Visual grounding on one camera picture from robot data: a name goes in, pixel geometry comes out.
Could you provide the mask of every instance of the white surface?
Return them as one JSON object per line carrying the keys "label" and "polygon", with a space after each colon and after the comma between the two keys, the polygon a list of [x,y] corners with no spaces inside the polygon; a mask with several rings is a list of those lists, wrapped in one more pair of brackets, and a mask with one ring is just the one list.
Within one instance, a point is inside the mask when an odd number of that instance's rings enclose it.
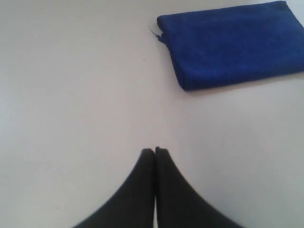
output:
{"label": "white surface", "polygon": [[[2,1],[0,227],[75,225],[158,145],[240,224],[304,227],[303,74],[185,93],[147,28],[258,2]],[[303,1],[288,2],[303,23]]]}

